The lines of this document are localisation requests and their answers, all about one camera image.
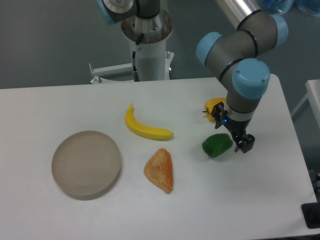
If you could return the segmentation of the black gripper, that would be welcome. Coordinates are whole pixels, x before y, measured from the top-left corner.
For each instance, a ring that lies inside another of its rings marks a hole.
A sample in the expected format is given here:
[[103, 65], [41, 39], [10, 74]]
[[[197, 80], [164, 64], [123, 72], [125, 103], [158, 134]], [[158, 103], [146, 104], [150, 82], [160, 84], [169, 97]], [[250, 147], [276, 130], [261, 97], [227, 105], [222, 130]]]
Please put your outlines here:
[[222, 101], [213, 106], [210, 115], [215, 121], [214, 128], [218, 129], [222, 125], [227, 128], [236, 144], [234, 152], [237, 153], [239, 150], [241, 150], [241, 152], [245, 154], [253, 148], [256, 140], [253, 135], [246, 133], [246, 128], [251, 119], [247, 119], [245, 121], [236, 121], [228, 116], [225, 117], [226, 112], [227, 111], [224, 109], [224, 103]]

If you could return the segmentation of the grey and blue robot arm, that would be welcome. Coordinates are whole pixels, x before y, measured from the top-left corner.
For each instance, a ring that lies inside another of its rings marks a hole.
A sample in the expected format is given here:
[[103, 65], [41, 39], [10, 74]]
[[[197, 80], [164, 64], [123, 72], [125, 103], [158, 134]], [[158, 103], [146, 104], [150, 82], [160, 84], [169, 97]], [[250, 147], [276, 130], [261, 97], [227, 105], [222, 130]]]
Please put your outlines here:
[[[173, 20], [160, 2], [100, 0], [97, 4], [107, 23], [121, 24], [129, 41], [134, 81], [167, 79], [165, 48]], [[246, 128], [271, 77], [268, 66], [257, 56], [282, 44], [288, 26], [281, 16], [268, 15], [254, 0], [219, 0], [217, 4], [236, 32], [230, 36], [206, 34], [196, 47], [196, 56], [227, 91], [226, 102], [209, 108], [209, 115], [217, 128], [224, 126], [230, 132], [236, 149], [246, 153], [255, 142]]]

